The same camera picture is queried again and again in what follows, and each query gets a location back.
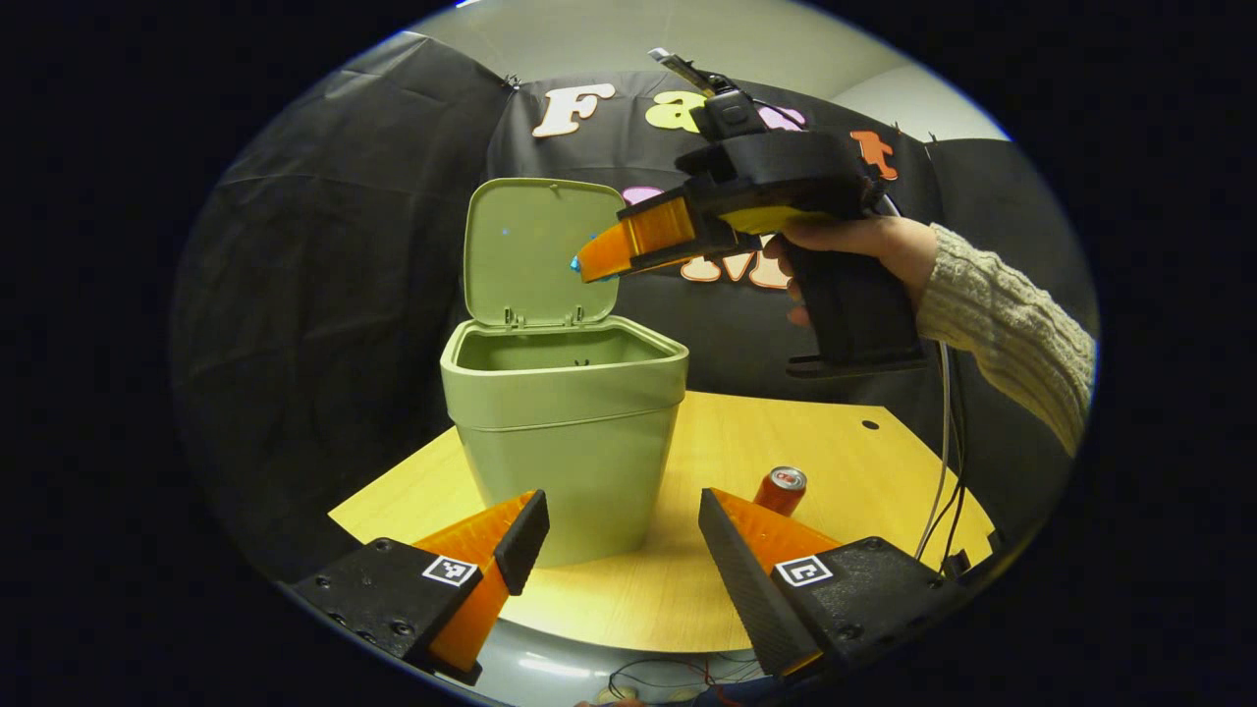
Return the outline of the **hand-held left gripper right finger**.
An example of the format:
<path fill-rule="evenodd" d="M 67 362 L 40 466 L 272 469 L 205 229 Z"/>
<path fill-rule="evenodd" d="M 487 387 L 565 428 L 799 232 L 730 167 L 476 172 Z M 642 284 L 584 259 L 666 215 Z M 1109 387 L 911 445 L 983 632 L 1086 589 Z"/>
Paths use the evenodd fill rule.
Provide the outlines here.
<path fill-rule="evenodd" d="M 877 536 L 851 543 L 718 488 L 696 525 L 766 676 L 847 676 L 969 601 L 962 582 Z"/>

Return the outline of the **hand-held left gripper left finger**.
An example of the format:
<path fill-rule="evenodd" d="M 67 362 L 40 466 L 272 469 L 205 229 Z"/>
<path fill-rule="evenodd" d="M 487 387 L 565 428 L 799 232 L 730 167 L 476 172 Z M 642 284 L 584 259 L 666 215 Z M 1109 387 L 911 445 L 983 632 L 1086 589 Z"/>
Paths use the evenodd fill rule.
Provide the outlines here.
<path fill-rule="evenodd" d="M 370 540 L 292 590 L 360 640 L 473 686 L 476 658 L 549 528 L 546 493 L 530 489 L 412 543 Z"/>

